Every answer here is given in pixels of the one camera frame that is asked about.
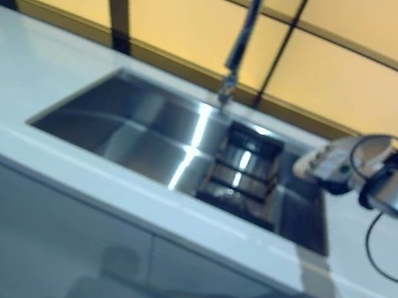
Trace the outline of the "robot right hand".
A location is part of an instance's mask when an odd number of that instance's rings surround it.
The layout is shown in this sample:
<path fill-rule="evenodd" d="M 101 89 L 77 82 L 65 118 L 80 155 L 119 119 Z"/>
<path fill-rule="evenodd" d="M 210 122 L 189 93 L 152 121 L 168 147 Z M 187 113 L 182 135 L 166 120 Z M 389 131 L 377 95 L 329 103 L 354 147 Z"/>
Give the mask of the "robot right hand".
<path fill-rule="evenodd" d="M 300 156 L 292 166 L 292 173 L 299 179 L 314 183 L 333 195 L 343 195 L 355 189 L 359 175 L 354 165 L 366 173 L 364 168 L 369 162 L 365 150 L 359 148 L 352 154 L 355 141 L 336 140 L 324 147 Z"/>

